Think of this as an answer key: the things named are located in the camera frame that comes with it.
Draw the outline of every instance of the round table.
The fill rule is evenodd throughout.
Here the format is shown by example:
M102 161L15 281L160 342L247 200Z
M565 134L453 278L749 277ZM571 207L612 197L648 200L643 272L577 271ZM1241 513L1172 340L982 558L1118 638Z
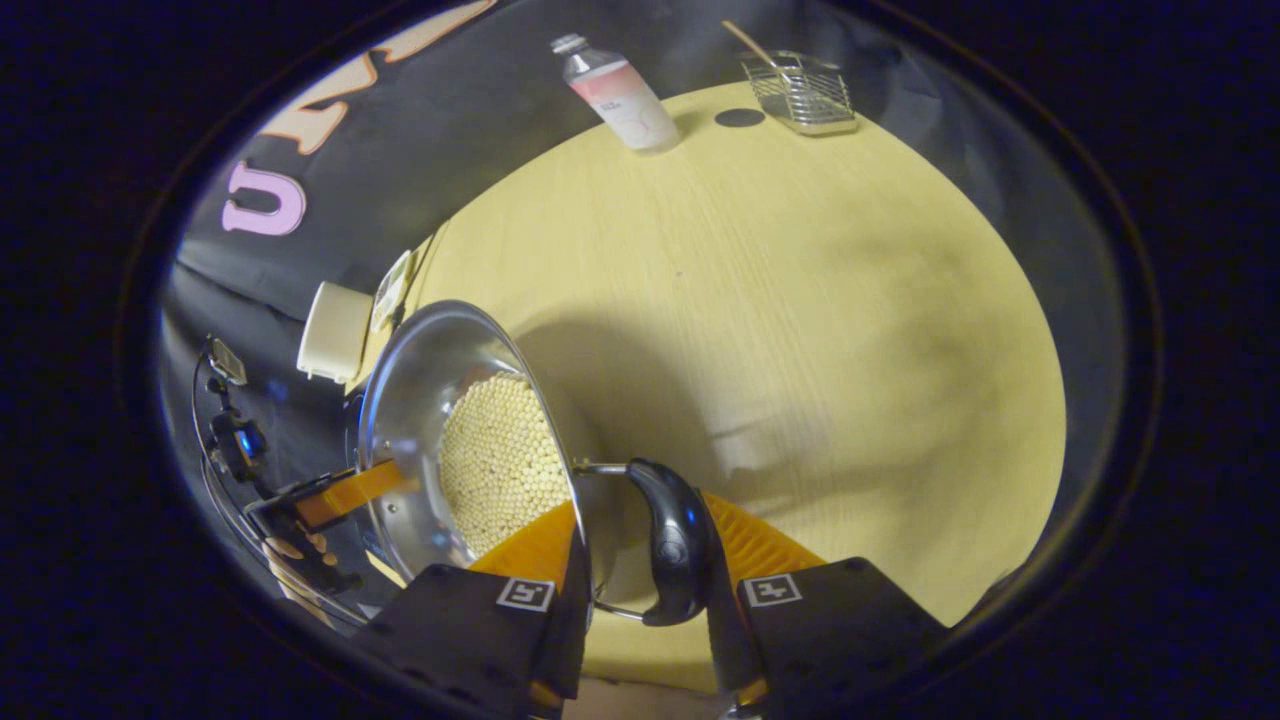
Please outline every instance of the round table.
M664 105L673 150L636 155L599 126L458 211L420 250L407 310L483 307L607 459L664 462L828 561L868 557L955 624L1027 559L1062 468L1030 284L978 209L865 118L818 138L716 124L756 106L745 82ZM630 560L614 582L648 571ZM704 618L596 612L584 673L713 692Z

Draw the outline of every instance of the metal handle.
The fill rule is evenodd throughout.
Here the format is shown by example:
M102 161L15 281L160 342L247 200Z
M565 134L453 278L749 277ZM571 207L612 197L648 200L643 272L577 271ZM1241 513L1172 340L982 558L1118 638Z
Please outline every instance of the metal handle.
M701 495L675 470L640 457L626 465L582 465L579 473L626 475L649 502L649 556L658 602L643 614L603 602L598 607L645 625L678 625L707 606L714 525Z

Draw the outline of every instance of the wooden stick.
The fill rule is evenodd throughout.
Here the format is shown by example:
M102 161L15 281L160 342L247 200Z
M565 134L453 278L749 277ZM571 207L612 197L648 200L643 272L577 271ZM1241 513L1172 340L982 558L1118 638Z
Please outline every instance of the wooden stick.
M733 24L733 20L721 20L721 24L724 26L726 29L736 35L739 40L741 40L748 47L751 49L751 53L759 55L760 59L768 63L771 68L778 69L778 64L773 61L773 58L769 58L769 54L765 53L764 49L755 42L755 40L751 40L750 35L746 35L746 32L742 28Z

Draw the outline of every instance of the pink label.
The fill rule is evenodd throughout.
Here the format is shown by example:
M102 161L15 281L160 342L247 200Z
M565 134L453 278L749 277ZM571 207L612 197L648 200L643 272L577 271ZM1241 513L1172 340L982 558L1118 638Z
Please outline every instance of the pink label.
M616 70L580 79L571 87L582 96L582 100L586 100L591 105L599 105L616 97L640 92L645 88L645 83L640 73L630 63L625 63Z
M236 192L244 188L274 195L279 206L270 213L259 213L257 210L246 210L234 200L228 200L223 205L224 231L247 231L273 236L289 234L298 227L302 215L307 211L307 195L302 192L298 181L280 173L251 170L244 160L241 160L232 170L227 190Z

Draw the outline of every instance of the plastic bottle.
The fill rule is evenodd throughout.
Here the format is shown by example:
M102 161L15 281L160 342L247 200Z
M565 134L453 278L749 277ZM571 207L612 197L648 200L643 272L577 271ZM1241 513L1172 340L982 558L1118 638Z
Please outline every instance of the plastic bottle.
M627 147L660 152L680 142L676 123L626 58L593 49L581 35L556 38L552 50L564 58L564 82Z

